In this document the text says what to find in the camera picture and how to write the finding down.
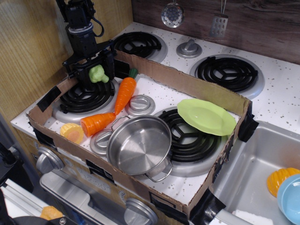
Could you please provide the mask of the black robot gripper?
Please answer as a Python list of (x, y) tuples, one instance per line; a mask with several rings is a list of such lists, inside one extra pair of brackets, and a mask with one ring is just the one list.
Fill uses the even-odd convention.
[(92, 90), (89, 70), (101, 64), (109, 80), (114, 79), (114, 43), (112, 40), (96, 43), (96, 35), (92, 28), (72, 29), (66, 28), (67, 37), (73, 49), (73, 55), (65, 60), (62, 65), (68, 75), (76, 76), (86, 90)]

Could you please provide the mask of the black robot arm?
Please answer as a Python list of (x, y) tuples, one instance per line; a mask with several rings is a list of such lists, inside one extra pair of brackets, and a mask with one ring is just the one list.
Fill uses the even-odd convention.
[(96, 37), (104, 34), (104, 27), (95, 17), (94, 3), (90, 0), (56, 1), (67, 23), (65, 30), (70, 41), (73, 55), (63, 62), (69, 76), (75, 76), (86, 89), (92, 90), (94, 83), (89, 72), (101, 65), (107, 80), (115, 77), (114, 56), (116, 55), (112, 40), (96, 42)]

